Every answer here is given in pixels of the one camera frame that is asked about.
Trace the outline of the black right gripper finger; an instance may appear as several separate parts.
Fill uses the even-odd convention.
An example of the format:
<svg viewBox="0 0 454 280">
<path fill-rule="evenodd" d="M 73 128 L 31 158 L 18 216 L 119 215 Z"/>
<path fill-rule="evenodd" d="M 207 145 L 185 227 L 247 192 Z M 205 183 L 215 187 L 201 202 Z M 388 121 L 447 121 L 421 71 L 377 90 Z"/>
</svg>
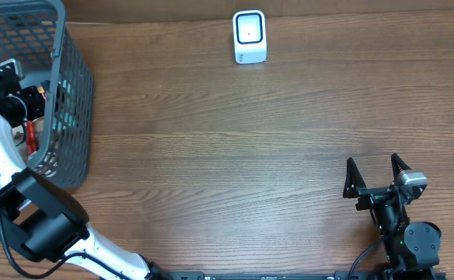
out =
<svg viewBox="0 0 454 280">
<path fill-rule="evenodd" d="M 396 153 L 391 155 L 391 164 L 394 179 L 398 177 L 400 172 L 404 170 L 410 170 L 410 167 Z"/>
<path fill-rule="evenodd" d="M 359 196 L 359 191 L 365 189 L 366 184 L 356 166 L 356 163 L 352 157 L 348 158 L 343 198 L 357 198 Z"/>
</svg>

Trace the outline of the snack bag with red label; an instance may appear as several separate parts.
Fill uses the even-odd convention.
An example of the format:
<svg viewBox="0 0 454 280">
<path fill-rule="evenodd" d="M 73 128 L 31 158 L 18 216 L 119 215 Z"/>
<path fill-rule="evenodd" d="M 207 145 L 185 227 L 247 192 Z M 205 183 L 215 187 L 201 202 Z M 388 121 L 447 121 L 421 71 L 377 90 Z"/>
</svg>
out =
<svg viewBox="0 0 454 280">
<path fill-rule="evenodd" d="M 39 150 L 43 129 L 44 119 L 42 117 L 13 128 L 13 142 L 25 162 L 32 159 Z"/>
</svg>

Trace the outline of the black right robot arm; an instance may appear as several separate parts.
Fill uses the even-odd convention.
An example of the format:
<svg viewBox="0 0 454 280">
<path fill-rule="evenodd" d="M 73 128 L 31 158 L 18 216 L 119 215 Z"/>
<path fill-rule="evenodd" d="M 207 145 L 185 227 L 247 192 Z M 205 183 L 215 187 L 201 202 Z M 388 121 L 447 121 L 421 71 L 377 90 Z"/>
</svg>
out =
<svg viewBox="0 0 454 280">
<path fill-rule="evenodd" d="M 391 155 L 393 180 L 387 187 L 368 188 L 355 161 L 347 159 L 343 197 L 355 198 L 358 211 L 368 211 L 380 238 L 362 251 L 351 265 L 346 278 L 360 279 L 445 279 L 437 273 L 442 231 L 432 222 L 411 222 L 406 206 L 417 200 L 428 186 L 420 170 L 409 167 L 396 153 Z M 373 271 L 356 272 L 360 261 L 383 245 L 387 262 Z"/>
</svg>

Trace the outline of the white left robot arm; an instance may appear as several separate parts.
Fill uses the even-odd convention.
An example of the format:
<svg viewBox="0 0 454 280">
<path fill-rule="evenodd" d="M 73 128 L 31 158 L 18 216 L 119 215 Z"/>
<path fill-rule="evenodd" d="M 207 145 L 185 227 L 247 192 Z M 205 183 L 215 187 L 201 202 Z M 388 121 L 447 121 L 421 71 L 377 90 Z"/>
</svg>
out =
<svg viewBox="0 0 454 280">
<path fill-rule="evenodd" d="M 44 115 L 45 93 L 23 88 L 20 63 L 0 63 L 0 242 L 23 277 L 42 279 L 69 263 L 102 279 L 169 279 L 169 272 L 94 230 L 67 191 L 30 169 L 12 130 Z"/>
</svg>

